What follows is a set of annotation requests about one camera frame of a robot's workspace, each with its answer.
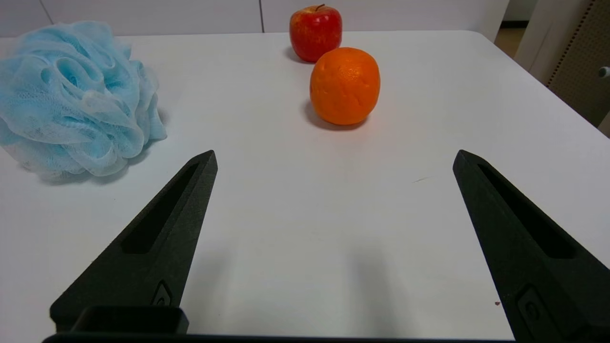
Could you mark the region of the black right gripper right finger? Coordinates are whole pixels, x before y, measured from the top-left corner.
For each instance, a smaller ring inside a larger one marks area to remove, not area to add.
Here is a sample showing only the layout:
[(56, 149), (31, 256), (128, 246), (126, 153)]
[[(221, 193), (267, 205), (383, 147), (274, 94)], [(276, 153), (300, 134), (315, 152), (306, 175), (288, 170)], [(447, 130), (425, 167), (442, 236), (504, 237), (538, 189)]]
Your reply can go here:
[(608, 341), (608, 267), (488, 161), (453, 173), (516, 341)]

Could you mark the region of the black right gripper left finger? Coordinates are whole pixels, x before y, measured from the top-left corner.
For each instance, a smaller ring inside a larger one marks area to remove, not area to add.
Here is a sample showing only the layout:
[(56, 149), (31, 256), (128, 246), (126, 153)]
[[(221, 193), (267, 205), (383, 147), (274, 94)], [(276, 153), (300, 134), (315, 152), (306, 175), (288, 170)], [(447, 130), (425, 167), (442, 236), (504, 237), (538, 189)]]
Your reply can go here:
[(57, 332), (185, 332), (180, 302), (217, 171), (212, 150), (181, 167), (53, 302)]

